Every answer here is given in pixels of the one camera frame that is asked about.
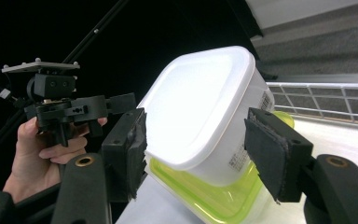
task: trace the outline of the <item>white surface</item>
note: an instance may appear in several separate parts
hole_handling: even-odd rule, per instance
[[[247,157],[238,153],[245,136],[242,118],[250,106],[262,105],[266,91],[272,98],[243,47],[176,58],[138,105],[147,114],[145,154],[216,186],[234,182],[246,169]]]
[[[246,0],[261,29],[358,4],[358,0]]]
[[[358,165],[358,126],[296,118],[295,129],[314,144],[312,156],[335,154]],[[300,203],[277,205],[271,199],[255,223],[306,223]],[[148,176],[117,223],[202,223],[152,177]]]

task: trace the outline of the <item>white wire rack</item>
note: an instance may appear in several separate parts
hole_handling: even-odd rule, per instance
[[[358,123],[358,83],[268,82],[275,109],[295,116]]]

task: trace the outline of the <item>human hand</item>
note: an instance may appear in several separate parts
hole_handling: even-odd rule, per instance
[[[107,119],[98,119],[98,122],[104,125]],[[16,155],[3,191],[9,192],[17,203],[59,183],[59,164],[86,153],[84,135],[88,132],[87,124],[73,126],[74,137],[68,140],[68,147],[50,147],[52,135],[38,133],[36,118],[23,123],[18,129]]]

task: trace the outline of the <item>label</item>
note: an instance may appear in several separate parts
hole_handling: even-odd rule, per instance
[[[272,101],[265,91],[263,93],[263,97],[261,98],[259,108],[267,111],[270,111],[270,109],[272,108]]]
[[[248,160],[248,152],[245,150],[244,143],[242,143],[241,146],[238,147],[238,150],[231,157],[231,160],[228,164],[231,168],[239,172]]]

